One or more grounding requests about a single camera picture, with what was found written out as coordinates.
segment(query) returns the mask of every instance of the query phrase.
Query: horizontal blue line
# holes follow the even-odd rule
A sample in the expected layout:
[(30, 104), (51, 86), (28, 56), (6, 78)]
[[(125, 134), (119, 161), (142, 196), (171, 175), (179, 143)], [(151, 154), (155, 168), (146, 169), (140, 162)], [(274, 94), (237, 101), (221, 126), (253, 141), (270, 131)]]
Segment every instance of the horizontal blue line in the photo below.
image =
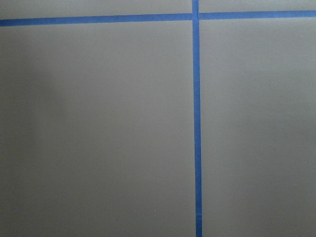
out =
[(313, 10), (313, 11), (210, 12), (210, 13), (199, 13), (198, 17), (200, 20), (316, 17), (316, 10)]
[(183, 20), (191, 20), (191, 19), (192, 19), (191, 13), (26, 18), (26, 19), (0, 20), (0, 27), (1, 26), (3, 27), (3, 26), (112, 23), (112, 22), (140, 22), (140, 21), (183, 21)]

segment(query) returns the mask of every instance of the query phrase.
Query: blue line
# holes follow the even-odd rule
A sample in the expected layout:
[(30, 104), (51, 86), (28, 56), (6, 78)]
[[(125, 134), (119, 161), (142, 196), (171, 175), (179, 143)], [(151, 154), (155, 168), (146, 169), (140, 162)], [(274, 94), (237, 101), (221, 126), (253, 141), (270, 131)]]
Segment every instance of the blue line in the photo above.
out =
[(196, 236), (202, 237), (202, 168), (201, 168), (201, 109), (199, 69), (199, 19), (198, 0), (192, 0), (193, 25), (193, 96), (194, 96), (194, 143), (196, 179)]
[(316, 17), (315, 11), (245, 11), (199, 13), (200, 20)]
[(2, 26), (30, 26), (30, 25), (59, 25), (59, 24), (86, 24), (112, 22), (142, 22), (142, 21), (183, 21), (192, 20), (191, 13), (176, 14), (148, 14), (148, 15), (121, 15), (121, 16), (76, 16), (52, 18), (26, 18), (0, 20)]

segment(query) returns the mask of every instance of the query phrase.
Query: gray panel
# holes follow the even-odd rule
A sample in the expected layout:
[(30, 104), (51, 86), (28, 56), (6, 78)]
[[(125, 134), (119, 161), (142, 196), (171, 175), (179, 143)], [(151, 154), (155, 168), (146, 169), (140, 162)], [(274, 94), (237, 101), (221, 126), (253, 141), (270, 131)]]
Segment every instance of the gray panel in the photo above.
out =
[(316, 10), (315, 0), (199, 0), (200, 12)]
[(201, 21), (204, 237), (316, 236), (315, 24)]
[(194, 236), (191, 25), (0, 28), (1, 236)]
[(0, 0), (0, 19), (191, 12), (191, 0)]

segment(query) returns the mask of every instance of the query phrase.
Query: blue grid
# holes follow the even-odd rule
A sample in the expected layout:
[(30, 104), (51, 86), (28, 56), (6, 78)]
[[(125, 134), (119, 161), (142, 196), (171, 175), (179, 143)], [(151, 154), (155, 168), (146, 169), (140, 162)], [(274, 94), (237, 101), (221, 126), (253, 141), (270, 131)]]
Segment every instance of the blue grid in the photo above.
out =
[(316, 17), (316, 10), (199, 13), (198, 0), (192, 0), (192, 13), (4, 19), (4, 20), (0, 20), (0, 27), (30, 26), (30, 25), (114, 23), (114, 22), (150, 22), (150, 21), (184, 21), (184, 20), (192, 21), (195, 184), (196, 184), (196, 237), (202, 237), (199, 21), (200, 20), (218, 20), (218, 19), (293, 18), (293, 17)]

